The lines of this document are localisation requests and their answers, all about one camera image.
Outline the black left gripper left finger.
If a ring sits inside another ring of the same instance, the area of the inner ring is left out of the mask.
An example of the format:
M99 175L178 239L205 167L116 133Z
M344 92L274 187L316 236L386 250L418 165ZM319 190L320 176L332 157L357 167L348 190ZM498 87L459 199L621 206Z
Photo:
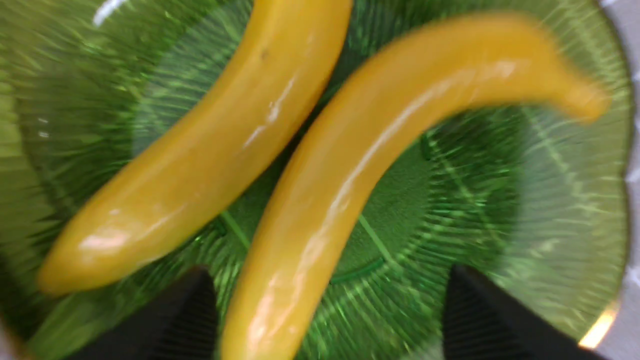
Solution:
M217 347L213 279L192 268L70 360L210 360Z

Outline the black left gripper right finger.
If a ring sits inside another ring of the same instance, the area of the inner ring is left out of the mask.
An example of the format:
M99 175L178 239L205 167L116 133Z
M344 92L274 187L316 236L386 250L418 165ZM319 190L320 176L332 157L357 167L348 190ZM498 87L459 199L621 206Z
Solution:
M442 314L446 360L600 360L476 268L449 272Z

